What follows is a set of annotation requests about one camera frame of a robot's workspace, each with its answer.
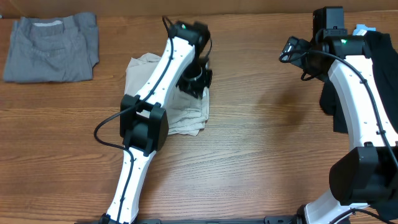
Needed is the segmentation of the beige shorts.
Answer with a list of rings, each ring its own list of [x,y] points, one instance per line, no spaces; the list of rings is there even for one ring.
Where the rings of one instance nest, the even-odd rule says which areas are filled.
[[[126,69],[125,94],[134,96],[150,78],[160,57],[146,53],[139,58],[132,58]],[[174,89],[166,109],[169,121],[169,134],[187,134],[196,136],[205,128],[210,113],[210,93],[204,88],[203,96],[195,98]]]

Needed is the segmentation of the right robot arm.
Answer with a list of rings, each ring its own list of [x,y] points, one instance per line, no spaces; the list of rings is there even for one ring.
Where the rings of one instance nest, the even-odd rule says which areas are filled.
[[[338,95],[349,135],[349,153],[329,173],[330,188],[276,223],[348,223],[368,213],[392,223],[397,211],[397,132],[383,107],[364,36],[345,29],[344,10],[328,6],[313,12],[311,41],[290,37],[279,57],[302,69],[302,79],[331,83]]]

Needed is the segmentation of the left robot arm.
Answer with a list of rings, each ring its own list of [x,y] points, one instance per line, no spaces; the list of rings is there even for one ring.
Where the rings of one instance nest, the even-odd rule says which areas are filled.
[[[175,90],[194,99],[203,97],[211,85],[209,58],[200,54],[212,43],[206,24],[183,21],[172,23],[162,18],[167,31],[167,45],[160,62],[146,84],[134,95],[125,94],[120,111],[102,121],[120,119],[119,149],[123,166],[111,205],[99,223],[135,223],[139,198],[151,160],[161,150],[169,131],[167,103]]]

